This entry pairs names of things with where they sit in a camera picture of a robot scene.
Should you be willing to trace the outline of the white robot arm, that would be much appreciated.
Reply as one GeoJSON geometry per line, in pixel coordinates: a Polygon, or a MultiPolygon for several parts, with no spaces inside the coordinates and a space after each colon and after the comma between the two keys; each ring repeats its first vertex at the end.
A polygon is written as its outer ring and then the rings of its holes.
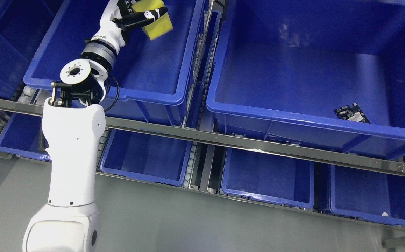
{"type": "Polygon", "coordinates": [[[104,81],[125,42],[94,37],[66,64],[46,99],[42,132],[51,157],[47,203],[31,218],[24,252],[94,252],[100,233],[95,202],[97,151],[106,128],[104,81]]]}

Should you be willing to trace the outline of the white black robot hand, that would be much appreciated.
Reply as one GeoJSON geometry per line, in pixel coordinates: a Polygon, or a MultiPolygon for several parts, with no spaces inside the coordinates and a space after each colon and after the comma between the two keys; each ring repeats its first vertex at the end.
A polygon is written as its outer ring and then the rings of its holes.
{"type": "Polygon", "coordinates": [[[134,12],[131,0],[110,0],[100,18],[100,29],[91,41],[103,42],[119,53],[126,46],[132,30],[151,24],[143,12],[134,12]]]}

